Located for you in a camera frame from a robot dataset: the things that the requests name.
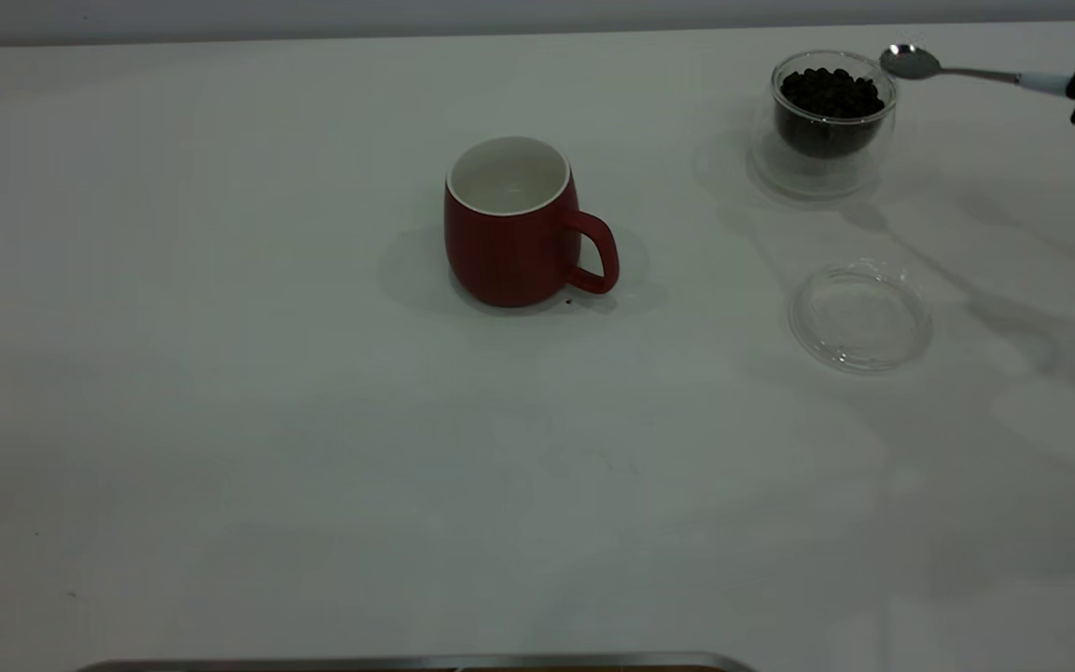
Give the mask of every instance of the glass jar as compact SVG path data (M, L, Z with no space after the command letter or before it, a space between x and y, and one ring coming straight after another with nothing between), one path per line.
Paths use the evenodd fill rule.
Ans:
M878 89L883 110L863 117L823 117L801 110L782 94L782 83L807 69L844 69L854 80L866 77ZM783 60L771 75L751 147L760 175L793 195L849 195L877 178L894 132L899 90L875 60L845 52L806 52Z

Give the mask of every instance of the spoon handle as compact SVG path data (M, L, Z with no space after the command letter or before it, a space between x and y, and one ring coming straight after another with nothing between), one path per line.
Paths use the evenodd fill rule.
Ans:
M1059 74L1041 72L1015 73L978 71L978 69L973 68L944 68L942 72L947 74L976 76L977 80L989 80L990 82L1005 82L1006 84L1015 84L1016 86L1019 86L1019 88L1041 90L1043 94L1051 94L1054 96L1065 95L1064 90L1067 89L1067 82L1072 80L1071 76L1063 76Z
M1071 81L1071 76L1042 72L1024 72L1019 75L1020 88L1041 90L1043 94L1054 96L1067 96L1067 82Z
M944 68L940 71L947 74L963 74L964 76L976 76L977 80L989 80L991 82L1006 82L1007 84L1019 84L1021 80L1019 73L978 71L973 68Z

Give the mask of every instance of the white table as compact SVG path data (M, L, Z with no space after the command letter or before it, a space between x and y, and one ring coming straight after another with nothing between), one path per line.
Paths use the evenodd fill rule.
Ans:
M907 85L865 200L746 177L777 60L900 39L1075 66L1075 25L0 51L0 671L1075 671L1072 104ZM611 297L452 286L445 167L511 132L571 157ZM784 327L858 256L924 289L913 369Z

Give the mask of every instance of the mug handle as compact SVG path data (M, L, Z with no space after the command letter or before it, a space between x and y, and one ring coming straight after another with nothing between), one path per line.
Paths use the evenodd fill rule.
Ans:
M604 267L603 277L590 271L576 267L567 278L573 286L578 286L585 292L606 294L616 286L619 278L619 260L616 258L616 241L608 230L608 225L600 217L588 213L570 212L562 217L562 224L568 229L578 230L585 234L600 251L600 262Z

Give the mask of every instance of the metal spoon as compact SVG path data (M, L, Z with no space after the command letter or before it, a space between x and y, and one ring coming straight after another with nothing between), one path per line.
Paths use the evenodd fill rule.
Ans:
M979 71L973 68L946 68L940 65L937 57L931 52L920 49L914 44L891 44L887 51L878 58L884 71L901 77L901 80L930 80L937 74L960 74L964 76L976 76L978 80L989 80L990 82L1005 82L1015 84L1019 88L1031 90L1042 90L1044 94L1063 96L1067 89L1067 82L1071 76L1046 73L1008 73L994 71Z

